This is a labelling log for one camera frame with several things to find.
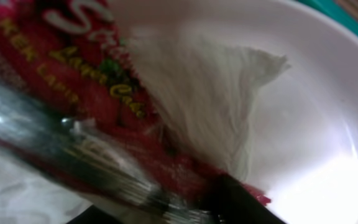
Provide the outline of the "red snack wrapper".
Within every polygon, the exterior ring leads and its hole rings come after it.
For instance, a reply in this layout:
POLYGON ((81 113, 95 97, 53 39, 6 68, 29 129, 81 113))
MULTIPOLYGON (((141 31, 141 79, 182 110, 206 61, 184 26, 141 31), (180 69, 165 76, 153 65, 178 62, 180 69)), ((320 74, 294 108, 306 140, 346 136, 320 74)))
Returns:
POLYGON ((0 1, 0 82, 51 111, 93 119, 165 189, 202 193, 221 172, 172 142, 139 83, 106 1, 0 1))

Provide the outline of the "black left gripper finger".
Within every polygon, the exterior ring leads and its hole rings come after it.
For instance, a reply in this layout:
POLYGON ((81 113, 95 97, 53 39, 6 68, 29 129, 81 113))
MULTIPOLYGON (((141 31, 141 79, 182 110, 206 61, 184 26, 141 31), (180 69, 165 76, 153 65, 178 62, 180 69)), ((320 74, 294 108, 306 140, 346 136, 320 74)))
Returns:
POLYGON ((203 196, 200 207, 222 224, 285 224, 257 201, 239 181, 220 175, 203 196))

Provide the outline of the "white paper napkin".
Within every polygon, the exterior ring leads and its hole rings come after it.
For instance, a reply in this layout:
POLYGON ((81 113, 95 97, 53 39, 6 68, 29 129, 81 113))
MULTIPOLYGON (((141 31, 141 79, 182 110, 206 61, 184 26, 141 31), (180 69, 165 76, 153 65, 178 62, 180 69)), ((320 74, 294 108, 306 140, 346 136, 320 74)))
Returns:
POLYGON ((197 36, 128 41, 133 66, 163 122, 197 159, 244 181, 259 90, 290 68, 284 55, 197 36))

